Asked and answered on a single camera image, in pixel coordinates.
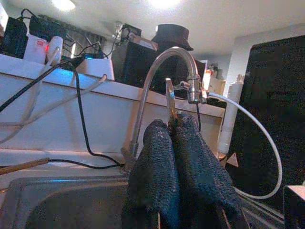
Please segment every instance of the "sink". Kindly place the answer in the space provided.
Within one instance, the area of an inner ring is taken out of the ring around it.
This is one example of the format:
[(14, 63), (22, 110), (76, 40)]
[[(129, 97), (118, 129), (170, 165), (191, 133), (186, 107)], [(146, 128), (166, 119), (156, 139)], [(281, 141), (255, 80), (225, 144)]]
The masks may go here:
[(127, 180), (110, 177), (20, 178), (0, 213), (3, 229), (120, 229)]

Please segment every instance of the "wooden stick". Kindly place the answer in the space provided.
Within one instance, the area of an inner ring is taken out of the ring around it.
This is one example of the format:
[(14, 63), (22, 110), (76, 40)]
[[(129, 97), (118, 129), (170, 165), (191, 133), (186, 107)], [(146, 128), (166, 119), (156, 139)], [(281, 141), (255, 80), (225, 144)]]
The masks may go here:
[(49, 162), (49, 158), (47, 157), (47, 158), (39, 159), (36, 161), (29, 161), (26, 163), (15, 165), (15, 166), (8, 166), (5, 168), (0, 168), (0, 175), (4, 175), (7, 173), (15, 172), (15, 171), (26, 169), (26, 168), (32, 168), (32, 167), (39, 166), (39, 165), (44, 165), (48, 162)]

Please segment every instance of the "black hat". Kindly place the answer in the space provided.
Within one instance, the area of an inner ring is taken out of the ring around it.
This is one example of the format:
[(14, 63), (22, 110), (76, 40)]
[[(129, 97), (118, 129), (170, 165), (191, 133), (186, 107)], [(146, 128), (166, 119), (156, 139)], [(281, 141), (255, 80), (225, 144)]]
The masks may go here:
[(189, 30), (187, 28), (174, 24), (162, 24), (158, 25), (157, 33), (152, 41), (161, 46), (178, 46), (187, 51), (193, 51), (194, 49), (187, 41), (188, 37)]

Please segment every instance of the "white water filter cartridge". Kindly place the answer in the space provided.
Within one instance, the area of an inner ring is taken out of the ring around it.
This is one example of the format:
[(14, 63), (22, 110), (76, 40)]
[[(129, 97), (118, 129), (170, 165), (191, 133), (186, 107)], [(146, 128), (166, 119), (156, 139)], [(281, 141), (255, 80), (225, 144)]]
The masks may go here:
[[(242, 75), (238, 75), (236, 82), (232, 83), (229, 86), (227, 98), (233, 100), (234, 102), (239, 103), (239, 99), (242, 94), (243, 85), (244, 85), (244, 77)], [(221, 131), (219, 133), (219, 138), (218, 138), (218, 144), (217, 144), (217, 151), (219, 153), (228, 154), (229, 152), (236, 115), (237, 115), (237, 107), (234, 106), (233, 104), (227, 103), (227, 107), (224, 115), (224, 123), (221, 127)]]

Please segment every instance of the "ceiling light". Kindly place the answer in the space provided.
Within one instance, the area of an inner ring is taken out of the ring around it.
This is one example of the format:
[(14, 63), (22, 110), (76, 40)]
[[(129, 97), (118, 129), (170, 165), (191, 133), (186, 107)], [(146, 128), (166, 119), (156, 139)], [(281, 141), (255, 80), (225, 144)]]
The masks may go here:
[(174, 5), (177, 5), (180, 2), (180, 0), (150, 0), (150, 2), (156, 8), (166, 9)]
[(73, 10), (75, 8), (75, 4), (70, 0), (52, 0), (54, 6), (56, 6), (60, 10)]

